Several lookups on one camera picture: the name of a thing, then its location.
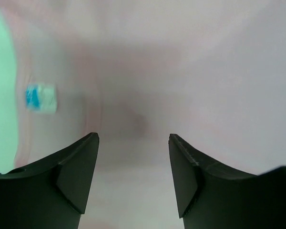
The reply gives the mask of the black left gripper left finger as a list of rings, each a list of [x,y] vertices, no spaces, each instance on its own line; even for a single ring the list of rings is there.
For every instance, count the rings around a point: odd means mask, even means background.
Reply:
[[[76,229],[99,147],[90,133],[38,161],[0,173],[0,229]]]

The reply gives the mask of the pink t-shirt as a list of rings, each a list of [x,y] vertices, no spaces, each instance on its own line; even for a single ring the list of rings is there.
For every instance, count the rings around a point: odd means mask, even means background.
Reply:
[[[286,0],[0,0],[0,172],[97,132],[82,229],[180,229],[170,134],[286,166]]]

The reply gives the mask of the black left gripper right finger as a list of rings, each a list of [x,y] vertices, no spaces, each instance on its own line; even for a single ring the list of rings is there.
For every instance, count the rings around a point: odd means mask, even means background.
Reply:
[[[253,175],[169,136],[179,217],[187,229],[286,229],[286,166]]]

